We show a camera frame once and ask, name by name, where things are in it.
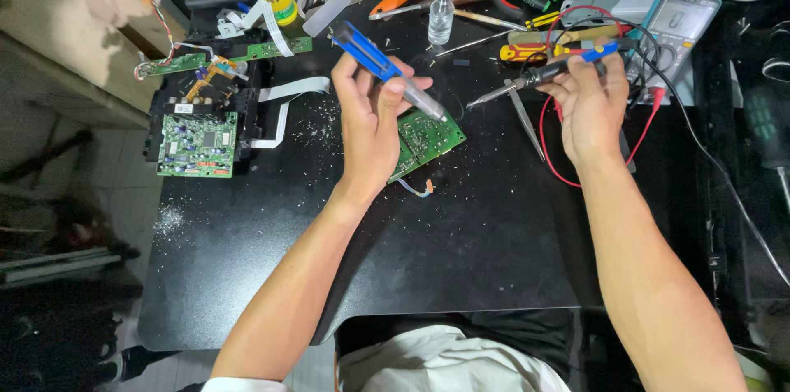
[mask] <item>printed circuit board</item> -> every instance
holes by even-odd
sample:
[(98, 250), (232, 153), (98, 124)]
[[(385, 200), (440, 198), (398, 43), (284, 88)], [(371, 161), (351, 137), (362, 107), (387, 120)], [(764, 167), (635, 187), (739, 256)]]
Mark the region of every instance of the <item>printed circuit board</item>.
[(239, 113), (228, 112), (223, 121), (164, 116), (157, 175), (230, 178)]
[(434, 121), (425, 113), (412, 108), (398, 119), (400, 156), (395, 171), (387, 183), (395, 182), (466, 141), (466, 136), (460, 131), (455, 120), (449, 113), (445, 115), (447, 122)]

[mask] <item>floor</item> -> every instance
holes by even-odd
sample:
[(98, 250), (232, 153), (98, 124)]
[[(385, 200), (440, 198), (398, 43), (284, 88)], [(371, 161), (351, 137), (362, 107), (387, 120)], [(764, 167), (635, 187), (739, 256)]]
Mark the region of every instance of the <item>floor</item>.
[[(77, 176), (86, 195), (109, 215), (115, 234), (141, 256), (128, 261), (126, 268), (143, 285), (148, 270), (153, 240), (153, 225), (159, 207), (163, 178), (156, 175), (153, 163), (144, 162), (142, 148), (147, 132), (143, 130), (96, 130), (90, 161), (91, 169)], [(120, 315), (118, 349), (140, 344), (137, 317), (140, 300), (128, 314)], [(123, 383), (105, 385), (105, 391), (175, 392), (209, 379), (219, 350), (190, 350), (151, 364), (139, 377)], [(293, 390), (333, 390), (334, 340), (310, 347), (284, 383)]]

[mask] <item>circuit board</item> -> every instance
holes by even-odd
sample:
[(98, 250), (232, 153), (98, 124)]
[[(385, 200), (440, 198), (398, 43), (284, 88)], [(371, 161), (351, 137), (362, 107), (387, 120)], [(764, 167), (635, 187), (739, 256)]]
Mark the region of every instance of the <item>circuit board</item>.
[(239, 113), (225, 120), (179, 118), (168, 114), (162, 121), (162, 145), (156, 174), (199, 178), (230, 178)]
[(466, 136), (460, 131), (458, 124), (449, 113), (445, 115), (447, 122), (434, 121), (425, 113), (412, 109), (398, 119), (400, 156), (387, 183), (395, 182), (466, 141)]
[[(296, 53), (305, 53), (313, 50), (313, 39), (311, 37), (297, 37), (295, 39), (286, 39), (288, 47), (291, 51)], [(205, 60), (206, 53), (184, 54), (173, 58), (167, 65), (144, 65), (140, 68), (138, 74), (140, 77), (156, 76), (159, 74), (178, 73), (179, 71), (197, 70), (201, 66), (209, 66), (211, 62)], [(273, 58), (283, 55), (277, 49), (274, 42), (266, 42), (265, 44), (254, 44), (247, 47), (246, 56), (231, 58), (232, 62), (238, 61), (251, 61), (260, 58)]]

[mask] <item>blue desoldering pump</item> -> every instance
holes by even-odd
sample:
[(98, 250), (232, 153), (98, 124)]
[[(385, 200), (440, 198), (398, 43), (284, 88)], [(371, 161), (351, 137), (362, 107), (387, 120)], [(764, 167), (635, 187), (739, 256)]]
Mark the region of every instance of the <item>blue desoldering pump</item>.
[(444, 107), (425, 93), (422, 89), (411, 81), (408, 77), (404, 76), (400, 69), (382, 52), (372, 44), (370, 40), (362, 35), (354, 25), (347, 21), (342, 21), (340, 25), (335, 28), (332, 39), (335, 44), (343, 48), (347, 53), (354, 56), (357, 62), (370, 70), (370, 73), (382, 81), (389, 81), (392, 77), (403, 77), (406, 83), (406, 89), (403, 91), (403, 96), (411, 102), (412, 105), (422, 110), (428, 117), (446, 122)]

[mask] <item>black work desk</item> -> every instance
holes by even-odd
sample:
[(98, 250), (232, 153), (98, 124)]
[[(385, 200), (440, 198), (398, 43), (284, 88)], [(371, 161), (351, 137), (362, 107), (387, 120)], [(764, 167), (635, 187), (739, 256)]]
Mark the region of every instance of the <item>black work desk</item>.
[[(406, 177), (418, 189), (431, 178), (429, 197), (393, 184), (376, 198), (351, 238), (313, 343), (356, 315), (602, 306), (581, 191), (540, 162), (509, 98), (464, 113), (466, 103), (518, 75), (520, 64), (497, 60), (504, 38), (429, 67), (435, 52), (426, 51), (428, 14), (370, 22), (378, 1), (347, 8), (338, 20), (433, 77), (432, 94), (469, 139)], [(497, 31), (457, 18), (446, 48)], [(329, 76), (341, 53), (320, 35), (312, 52), (274, 61), (271, 85)], [(521, 96), (537, 127), (544, 96)], [(630, 144), (648, 114), (637, 110), (627, 122)], [(546, 122), (555, 165), (576, 179), (556, 115), (548, 112)], [(219, 348), (329, 198), (343, 171), (336, 95), (302, 95), (291, 103), (287, 125), (280, 146), (256, 152), (232, 179), (165, 180), (138, 326), (147, 348)], [(694, 153), (677, 108), (665, 108), (636, 157), (635, 175), (662, 232), (692, 266), (702, 242)], [(691, 268), (704, 285), (704, 263)]]

